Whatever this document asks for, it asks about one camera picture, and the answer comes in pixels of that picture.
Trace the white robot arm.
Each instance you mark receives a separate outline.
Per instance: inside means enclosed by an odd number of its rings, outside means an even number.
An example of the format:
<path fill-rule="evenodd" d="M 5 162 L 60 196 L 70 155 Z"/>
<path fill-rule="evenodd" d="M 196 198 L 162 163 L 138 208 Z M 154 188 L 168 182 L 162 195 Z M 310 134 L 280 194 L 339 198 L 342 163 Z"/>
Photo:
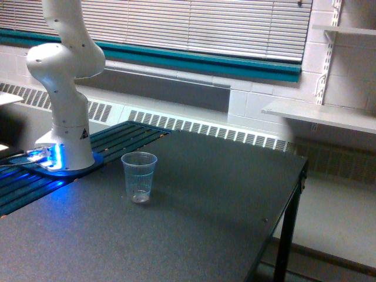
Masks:
<path fill-rule="evenodd" d="M 28 71 L 44 86 L 52 106 L 52 129 L 35 142 L 46 156 L 30 160 L 52 172 L 86 169 L 95 162 L 88 100 L 75 80 L 102 73 L 105 55 L 86 29 L 80 1 L 43 1 L 42 9 L 61 42 L 34 46 L 26 57 Z"/>

